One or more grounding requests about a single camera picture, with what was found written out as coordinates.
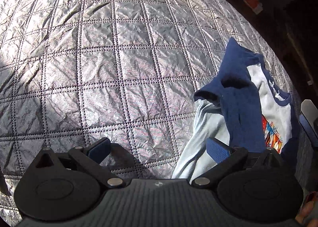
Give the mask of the person's hand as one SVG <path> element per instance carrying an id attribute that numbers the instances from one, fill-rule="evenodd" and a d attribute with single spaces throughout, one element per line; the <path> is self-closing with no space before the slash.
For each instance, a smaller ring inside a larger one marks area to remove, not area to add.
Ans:
<path id="1" fill-rule="evenodd" d="M 317 191 L 307 195 L 295 220 L 302 226 L 317 227 Z"/>

